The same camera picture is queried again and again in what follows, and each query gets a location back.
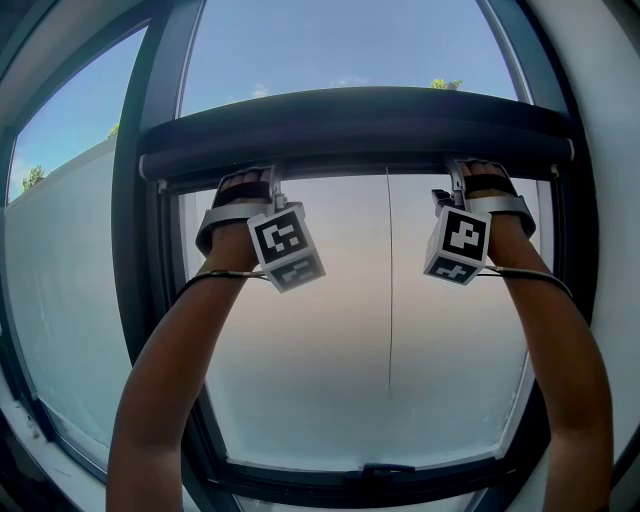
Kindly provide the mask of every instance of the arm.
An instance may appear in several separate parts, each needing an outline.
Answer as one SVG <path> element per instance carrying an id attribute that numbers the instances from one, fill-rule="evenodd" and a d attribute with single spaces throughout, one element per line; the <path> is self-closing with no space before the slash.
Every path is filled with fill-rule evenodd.
<path id="1" fill-rule="evenodd" d="M 499 173 L 493 166 L 477 165 L 472 166 L 473 174 Z M 513 216 L 494 215 L 489 256 L 496 265 L 551 273 Z M 612 412 L 593 335 L 560 288 L 526 279 L 505 282 L 522 322 L 551 427 L 544 510 L 603 509 L 609 504 L 613 466 Z"/>
<path id="2" fill-rule="evenodd" d="M 244 177 L 245 181 L 255 179 L 255 173 Z M 214 249 L 201 272 L 255 268 L 246 225 L 223 226 L 212 236 Z M 147 341 L 116 415 L 109 456 L 108 511 L 182 510 L 182 433 L 204 384 L 216 340 L 243 285 L 244 280 L 224 278 L 195 283 Z"/>

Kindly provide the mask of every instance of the white wall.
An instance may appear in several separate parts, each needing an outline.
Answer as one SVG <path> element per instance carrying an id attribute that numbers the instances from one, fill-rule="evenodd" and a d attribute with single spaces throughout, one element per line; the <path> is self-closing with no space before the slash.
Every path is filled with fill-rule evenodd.
<path id="1" fill-rule="evenodd" d="M 602 0 L 529 0 L 569 76 L 593 160 L 600 268 L 593 332 L 613 394 L 615 457 L 640 421 L 640 57 Z M 511 512 L 542 508 L 545 457 Z"/>

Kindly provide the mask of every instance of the window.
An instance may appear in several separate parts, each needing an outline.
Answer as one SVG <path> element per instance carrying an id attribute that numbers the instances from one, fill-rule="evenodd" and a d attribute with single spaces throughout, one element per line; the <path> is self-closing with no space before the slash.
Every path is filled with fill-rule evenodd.
<path id="1" fill-rule="evenodd" d="M 111 257 L 109 133 L 143 35 L 86 66 L 20 133 L 5 209 L 7 283 L 27 370 L 59 434 L 103 469 L 131 370 Z M 44 179 L 25 182 L 23 193 L 37 165 Z"/>
<path id="2" fill-rule="evenodd" d="M 386 509 L 358 509 L 362 512 L 462 512 L 471 502 L 473 494 L 463 494 L 446 500 L 430 501 L 428 503 L 419 503 L 417 505 L 408 505 L 404 507 L 392 507 Z M 236 500 L 242 512 L 309 512 L 315 510 L 317 512 L 329 512 L 332 509 L 310 509 L 307 507 L 295 507 L 292 505 L 282 505 L 280 503 L 267 503 L 264 501 L 252 500 L 237 496 Z"/>
<path id="3" fill-rule="evenodd" d="M 538 219 L 536 182 L 515 182 Z M 526 349 L 506 287 L 422 275 L 431 189 L 449 185 L 443 175 L 391 175 L 389 190 L 381 175 L 283 183 L 305 206 L 327 275 L 283 295 L 250 281 L 236 302 L 207 377 L 230 461 L 437 467 L 508 444 L 528 389 L 519 397 Z M 189 275 L 202 262 L 193 240 L 212 198 L 183 197 Z M 460 312 L 468 321 L 455 321 Z"/>
<path id="4" fill-rule="evenodd" d="M 121 41 L 82 69 L 33 116 L 18 135 L 9 201 L 23 192 L 32 169 L 48 176 L 83 151 L 117 135 L 120 112 L 145 30 Z M 32 173 L 27 186 L 36 183 Z"/>
<path id="5" fill-rule="evenodd" d="M 182 115 L 274 94 L 436 79 L 516 99 L 475 0 L 208 2 Z"/>

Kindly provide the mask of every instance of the frosted glass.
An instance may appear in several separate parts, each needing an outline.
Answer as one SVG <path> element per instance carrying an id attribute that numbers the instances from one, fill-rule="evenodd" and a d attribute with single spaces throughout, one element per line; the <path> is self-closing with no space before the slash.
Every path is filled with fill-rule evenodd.
<path id="1" fill-rule="evenodd" d="M 106 465 L 131 370 L 111 256 L 115 139 L 5 209 L 7 282 L 29 374 L 56 424 Z"/>
<path id="2" fill-rule="evenodd" d="M 462 494 L 444 500 L 429 501 L 427 503 L 417 503 L 415 505 L 405 505 L 402 507 L 389 508 L 360 508 L 358 512 L 462 512 L 469 504 L 474 494 Z M 265 501 L 252 500 L 243 496 L 236 496 L 236 500 L 243 512 L 335 512 L 335 509 L 307 508 L 295 505 L 283 505 L 281 503 L 268 503 Z"/>
<path id="3" fill-rule="evenodd" d="M 420 275 L 436 224 L 431 189 L 447 176 L 391 176 L 396 457 L 425 465 L 474 457 L 498 445 L 525 362 L 524 334 L 502 279 L 466 287 Z M 516 180 L 532 215 L 535 181 Z"/>
<path id="4" fill-rule="evenodd" d="M 516 399 L 524 336 L 501 279 L 464 288 L 422 275 L 436 222 L 431 189 L 449 185 L 446 176 L 392 175 L 390 226 L 384 176 L 283 183 L 305 205 L 327 276 L 283 295 L 261 281 L 241 293 L 207 375 L 230 459 L 351 470 L 493 454 Z M 536 183 L 515 185 L 537 219 Z M 192 275 L 212 195 L 185 198 Z"/>

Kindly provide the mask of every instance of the wrist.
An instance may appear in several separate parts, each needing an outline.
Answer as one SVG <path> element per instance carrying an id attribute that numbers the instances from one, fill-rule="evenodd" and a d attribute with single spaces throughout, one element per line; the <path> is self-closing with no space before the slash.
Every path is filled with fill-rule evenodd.
<path id="1" fill-rule="evenodd" d="M 252 256 L 239 256 L 228 251 L 212 252 L 202 264 L 198 274 L 212 270 L 230 270 L 234 272 L 252 272 L 258 262 Z"/>
<path id="2" fill-rule="evenodd" d="M 489 257 L 498 266 L 517 268 L 530 268 L 532 260 L 539 259 L 538 253 L 522 229 L 520 219 L 513 215 L 493 216 L 489 235 Z"/>

